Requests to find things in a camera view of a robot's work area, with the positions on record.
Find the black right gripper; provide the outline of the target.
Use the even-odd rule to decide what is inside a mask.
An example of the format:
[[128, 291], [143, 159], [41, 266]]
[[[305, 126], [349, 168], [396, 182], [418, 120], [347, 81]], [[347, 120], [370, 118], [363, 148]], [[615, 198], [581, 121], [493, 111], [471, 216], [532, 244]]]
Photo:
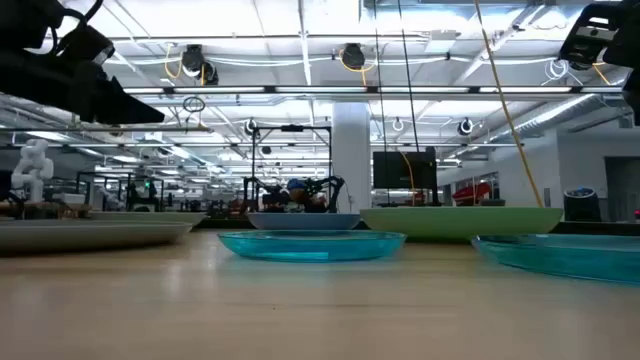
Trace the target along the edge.
[[640, 0], [622, 0], [614, 15], [615, 35], [604, 60], [631, 70], [622, 86], [622, 96], [633, 111], [634, 124], [640, 125]]

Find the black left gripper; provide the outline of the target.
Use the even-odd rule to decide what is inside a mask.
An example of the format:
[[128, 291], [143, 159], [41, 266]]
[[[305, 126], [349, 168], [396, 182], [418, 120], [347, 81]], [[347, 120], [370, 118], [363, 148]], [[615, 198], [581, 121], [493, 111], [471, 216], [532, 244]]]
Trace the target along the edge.
[[0, 92], [74, 113], [100, 124], [161, 123], [165, 115], [107, 80], [91, 61], [67, 62], [25, 50], [0, 49]]

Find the pale green plastic plate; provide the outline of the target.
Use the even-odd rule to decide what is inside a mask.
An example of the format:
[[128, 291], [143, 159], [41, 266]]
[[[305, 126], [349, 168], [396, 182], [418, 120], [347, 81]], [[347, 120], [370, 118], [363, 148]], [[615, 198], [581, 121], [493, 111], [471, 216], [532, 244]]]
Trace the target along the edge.
[[198, 225], [205, 217], [205, 212], [115, 212], [91, 211], [89, 217], [103, 221], [138, 221], [138, 222], [182, 222], [192, 227]]

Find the blue plastic plate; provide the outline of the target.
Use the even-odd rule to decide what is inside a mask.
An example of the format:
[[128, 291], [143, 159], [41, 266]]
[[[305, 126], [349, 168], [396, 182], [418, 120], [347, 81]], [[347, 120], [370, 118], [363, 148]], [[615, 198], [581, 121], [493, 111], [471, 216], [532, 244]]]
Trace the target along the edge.
[[249, 213], [247, 218], [260, 230], [351, 230], [361, 220], [358, 214], [340, 213]]

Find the teal transparent plastic plate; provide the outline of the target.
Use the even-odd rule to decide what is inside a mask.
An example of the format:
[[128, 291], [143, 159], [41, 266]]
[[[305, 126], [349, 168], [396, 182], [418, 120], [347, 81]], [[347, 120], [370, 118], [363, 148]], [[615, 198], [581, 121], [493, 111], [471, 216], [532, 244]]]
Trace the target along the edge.
[[249, 259], [331, 263], [392, 256], [407, 236], [370, 230], [255, 230], [225, 232], [218, 238], [227, 249]]
[[531, 272], [640, 285], [640, 237], [584, 234], [475, 236], [486, 258]]

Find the large green plastic plate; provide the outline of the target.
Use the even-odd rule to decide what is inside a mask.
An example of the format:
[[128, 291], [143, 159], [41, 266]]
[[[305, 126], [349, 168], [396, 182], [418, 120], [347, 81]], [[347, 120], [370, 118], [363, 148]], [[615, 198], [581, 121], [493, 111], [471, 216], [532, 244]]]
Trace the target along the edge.
[[560, 208], [397, 207], [360, 211], [374, 231], [402, 233], [409, 240], [466, 241], [477, 235], [550, 232], [561, 220]]

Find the dark background workstation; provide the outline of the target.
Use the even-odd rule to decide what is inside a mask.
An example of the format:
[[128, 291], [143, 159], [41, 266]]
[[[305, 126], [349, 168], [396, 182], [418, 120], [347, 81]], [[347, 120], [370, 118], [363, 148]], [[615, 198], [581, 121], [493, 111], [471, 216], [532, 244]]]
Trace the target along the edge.
[[96, 211], [162, 212], [165, 181], [136, 173], [80, 171], [75, 191]]

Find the large grey plastic plate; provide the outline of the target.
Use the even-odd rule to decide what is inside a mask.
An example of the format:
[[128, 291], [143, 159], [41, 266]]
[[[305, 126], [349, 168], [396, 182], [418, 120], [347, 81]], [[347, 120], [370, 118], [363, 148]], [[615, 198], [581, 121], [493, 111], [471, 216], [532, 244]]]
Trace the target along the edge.
[[191, 229], [184, 222], [7, 220], [0, 221], [0, 256], [172, 244]]

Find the black trash bin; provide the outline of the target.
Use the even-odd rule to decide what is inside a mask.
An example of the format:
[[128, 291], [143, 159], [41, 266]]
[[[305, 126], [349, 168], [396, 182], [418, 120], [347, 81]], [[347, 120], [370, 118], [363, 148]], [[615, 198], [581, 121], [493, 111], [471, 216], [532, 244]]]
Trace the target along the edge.
[[564, 212], [566, 221], [602, 221], [597, 193], [594, 189], [587, 187], [564, 191]]

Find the person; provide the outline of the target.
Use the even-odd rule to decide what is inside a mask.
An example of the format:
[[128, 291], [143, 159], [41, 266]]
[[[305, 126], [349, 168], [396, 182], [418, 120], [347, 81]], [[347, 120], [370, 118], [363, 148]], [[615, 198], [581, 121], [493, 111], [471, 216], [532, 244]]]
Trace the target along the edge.
[[322, 187], [313, 180], [292, 178], [286, 188], [290, 199], [302, 206], [305, 213], [325, 213], [328, 210], [326, 199], [318, 196]]

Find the long light bar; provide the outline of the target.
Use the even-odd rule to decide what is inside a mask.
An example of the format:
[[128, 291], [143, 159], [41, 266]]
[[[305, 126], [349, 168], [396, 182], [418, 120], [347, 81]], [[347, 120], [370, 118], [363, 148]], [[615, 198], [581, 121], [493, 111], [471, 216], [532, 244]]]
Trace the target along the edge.
[[[223, 87], [130, 87], [130, 95], [173, 94], [497, 94], [496, 86], [223, 86]], [[621, 86], [506, 86], [505, 94], [613, 94]]]

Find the red object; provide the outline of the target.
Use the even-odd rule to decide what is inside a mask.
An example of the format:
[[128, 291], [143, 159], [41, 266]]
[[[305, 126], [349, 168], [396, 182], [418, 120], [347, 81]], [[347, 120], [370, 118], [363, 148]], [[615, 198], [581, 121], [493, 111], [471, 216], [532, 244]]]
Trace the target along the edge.
[[480, 182], [457, 190], [452, 198], [456, 206], [475, 206], [490, 192], [491, 186], [487, 182]]

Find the black background robot station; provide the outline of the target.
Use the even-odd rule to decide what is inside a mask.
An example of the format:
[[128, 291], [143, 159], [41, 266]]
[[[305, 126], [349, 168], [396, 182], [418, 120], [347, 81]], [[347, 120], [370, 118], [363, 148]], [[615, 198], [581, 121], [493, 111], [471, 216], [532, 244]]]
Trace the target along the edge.
[[295, 205], [296, 212], [304, 212], [303, 207], [293, 202], [287, 191], [287, 183], [285, 184], [267, 184], [264, 180], [258, 178], [257, 174], [257, 152], [259, 142], [266, 140], [273, 131], [281, 133], [302, 133], [309, 131], [316, 135], [320, 140], [325, 142], [328, 147], [328, 175], [325, 178], [314, 179], [309, 177], [293, 177], [301, 180], [311, 179], [317, 185], [320, 185], [322, 189], [319, 191], [318, 196], [322, 196], [326, 199], [326, 205], [328, 210], [325, 213], [337, 213], [338, 206], [337, 201], [340, 195], [345, 181], [333, 173], [332, 163], [332, 127], [331, 126], [312, 126], [312, 125], [281, 125], [281, 126], [256, 126], [251, 139], [251, 171], [248, 177], [244, 177], [242, 180], [242, 201], [240, 207], [240, 213], [246, 215], [248, 213], [255, 212], [268, 212], [268, 213], [285, 213], [290, 210], [290, 206]]

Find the white pillar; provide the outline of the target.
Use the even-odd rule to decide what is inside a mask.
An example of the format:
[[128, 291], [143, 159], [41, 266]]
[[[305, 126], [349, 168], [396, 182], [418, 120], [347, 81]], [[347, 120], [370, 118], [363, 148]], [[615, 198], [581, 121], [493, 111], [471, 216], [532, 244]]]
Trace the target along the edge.
[[364, 102], [336, 102], [332, 114], [333, 172], [345, 184], [338, 207], [359, 214], [371, 205], [370, 112]]

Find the black monitor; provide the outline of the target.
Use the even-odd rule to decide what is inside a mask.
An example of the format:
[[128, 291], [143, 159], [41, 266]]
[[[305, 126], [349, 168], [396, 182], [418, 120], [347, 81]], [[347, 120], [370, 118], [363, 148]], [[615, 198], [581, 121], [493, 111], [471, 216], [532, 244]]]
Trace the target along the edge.
[[433, 147], [420, 152], [374, 152], [374, 189], [437, 188], [436, 153]]

